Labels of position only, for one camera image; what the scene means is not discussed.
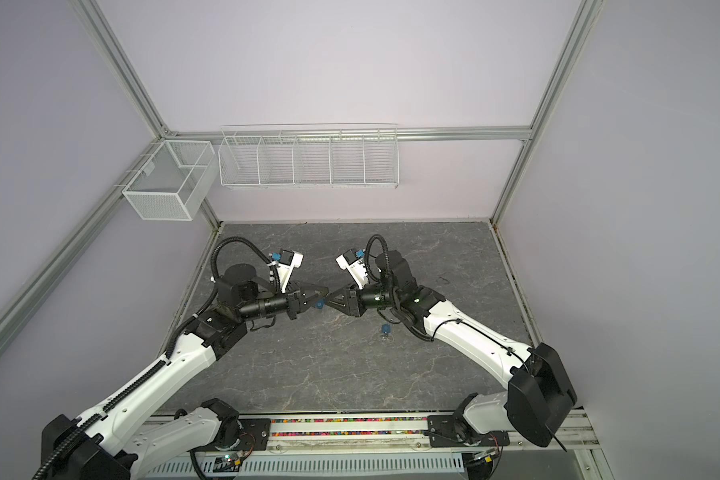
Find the aluminium frame profile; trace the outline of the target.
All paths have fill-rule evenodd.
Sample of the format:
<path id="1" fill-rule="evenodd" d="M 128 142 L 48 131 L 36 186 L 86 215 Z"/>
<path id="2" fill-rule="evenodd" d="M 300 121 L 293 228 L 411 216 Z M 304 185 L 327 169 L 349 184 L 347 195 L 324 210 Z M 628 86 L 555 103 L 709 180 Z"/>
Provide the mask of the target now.
<path id="1" fill-rule="evenodd" d="M 120 71 L 130 65 L 116 45 L 116 38 L 104 19 L 95 1 L 73 1 L 73 10 L 80 17 L 83 26 L 93 35 L 93 41 L 103 58 L 115 68 L 115 76 L 123 83 L 126 92 L 132 94 L 136 80 L 128 80 Z M 516 140 L 522 143 L 519 156 L 512 167 L 508 180 L 502 189 L 498 204 L 491 215 L 491 223 L 497 224 L 503 217 L 510 202 L 525 164 L 532 154 L 535 143 L 541 139 L 544 128 L 560 99 L 563 89 L 579 58 L 583 45 L 602 9 L 601 1 L 582 1 L 564 43 L 563 51 L 553 70 L 537 112 L 528 126 L 474 126 L 474 127 L 432 127 L 397 128 L 391 131 L 400 142 L 424 141 L 492 141 Z M 122 183 L 110 189 L 96 207 L 68 235 L 45 263 L 17 292 L 14 298 L 0 312 L 0 357 L 17 338 L 29 320 L 49 298 L 69 270 L 77 263 L 96 237 L 111 221 L 125 201 L 125 184 L 135 178 L 132 170 L 124 174 Z"/>

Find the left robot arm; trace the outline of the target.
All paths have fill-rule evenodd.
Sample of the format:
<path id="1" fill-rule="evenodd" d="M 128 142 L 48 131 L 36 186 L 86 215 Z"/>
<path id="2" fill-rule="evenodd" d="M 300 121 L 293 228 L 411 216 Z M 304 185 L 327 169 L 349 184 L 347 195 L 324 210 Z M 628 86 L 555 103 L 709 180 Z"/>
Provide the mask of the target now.
<path id="1" fill-rule="evenodd" d="M 69 418 L 60 415 L 42 431 L 36 479 L 139 479 L 152 468 L 198 447 L 234 447 L 244 433 L 239 413 L 211 399 L 187 415 L 147 429 L 145 422 L 173 394 L 209 368 L 249 331 L 255 320 L 291 319 L 329 293 L 312 283 L 289 282 L 294 264 L 271 260 L 268 278 L 254 266 L 214 270 L 214 289 L 199 312 L 170 337 L 165 350 L 104 400 Z"/>

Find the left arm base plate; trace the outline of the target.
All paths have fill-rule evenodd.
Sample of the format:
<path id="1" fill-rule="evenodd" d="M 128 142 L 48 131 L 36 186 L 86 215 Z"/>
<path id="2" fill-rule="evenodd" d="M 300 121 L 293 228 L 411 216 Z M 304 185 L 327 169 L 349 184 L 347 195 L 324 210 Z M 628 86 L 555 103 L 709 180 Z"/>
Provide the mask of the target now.
<path id="1" fill-rule="evenodd" d="M 267 448 L 270 418 L 226 420 L 217 433 L 214 448 L 219 451 L 263 451 Z"/>

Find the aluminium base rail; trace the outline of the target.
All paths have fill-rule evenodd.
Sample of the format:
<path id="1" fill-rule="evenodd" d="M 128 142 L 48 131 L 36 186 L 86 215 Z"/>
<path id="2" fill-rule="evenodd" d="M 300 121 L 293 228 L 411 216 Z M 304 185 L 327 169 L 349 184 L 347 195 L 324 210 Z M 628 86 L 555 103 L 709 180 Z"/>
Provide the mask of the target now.
<path id="1" fill-rule="evenodd" d="M 404 448 L 414 450 L 432 449 L 425 434 L 427 417 L 440 415 L 429 413 L 402 413 L 389 415 L 340 415 L 334 417 L 280 415 L 269 417 L 272 421 L 267 448 L 263 451 L 344 451 L 352 448 L 392 452 Z M 208 408 L 199 408 L 171 422 L 132 428 L 122 438 L 102 434 L 100 445 L 114 453 L 136 453 L 142 459 L 150 457 L 155 462 L 168 460 L 194 448 L 214 449 L 221 420 Z M 519 432 L 506 426 L 495 431 L 506 431 L 510 444 L 505 447 L 455 447 L 469 448 L 518 448 L 533 449 L 535 445 Z"/>

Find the white mesh box basket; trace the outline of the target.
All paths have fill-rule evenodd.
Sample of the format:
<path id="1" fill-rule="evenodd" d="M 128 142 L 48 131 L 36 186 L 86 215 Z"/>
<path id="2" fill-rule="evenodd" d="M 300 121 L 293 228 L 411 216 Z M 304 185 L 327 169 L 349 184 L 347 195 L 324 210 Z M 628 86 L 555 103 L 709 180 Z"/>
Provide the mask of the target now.
<path id="1" fill-rule="evenodd" d="M 209 141 L 164 140 L 125 185 L 123 195 L 148 221 L 191 221 L 219 173 Z"/>

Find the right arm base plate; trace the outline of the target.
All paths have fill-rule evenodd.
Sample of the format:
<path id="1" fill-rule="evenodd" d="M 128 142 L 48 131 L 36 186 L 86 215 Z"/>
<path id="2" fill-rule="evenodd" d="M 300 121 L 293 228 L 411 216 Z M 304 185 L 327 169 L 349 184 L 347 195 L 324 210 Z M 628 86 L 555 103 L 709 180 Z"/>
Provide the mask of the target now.
<path id="1" fill-rule="evenodd" d="M 505 447 L 510 444 L 506 431 L 477 433 L 452 415 L 429 415 L 425 434 L 434 448 Z"/>

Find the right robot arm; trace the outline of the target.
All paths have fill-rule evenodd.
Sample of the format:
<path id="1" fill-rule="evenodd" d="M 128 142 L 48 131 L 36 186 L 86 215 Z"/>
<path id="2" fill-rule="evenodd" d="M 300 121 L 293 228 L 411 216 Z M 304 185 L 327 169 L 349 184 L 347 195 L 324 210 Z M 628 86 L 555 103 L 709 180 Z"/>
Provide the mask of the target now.
<path id="1" fill-rule="evenodd" d="M 495 431 L 513 430 L 547 447 L 577 403 L 577 394 L 558 352 L 545 343 L 532 347 L 473 319 L 440 292 L 418 283 L 408 262 L 393 250 L 376 257 L 349 249 L 336 262 L 352 281 L 334 291 L 326 305 L 360 317 L 389 312 L 416 338 L 441 341 L 489 373 L 502 387 L 495 394 L 468 395 L 443 430 L 433 436 L 475 445 Z"/>

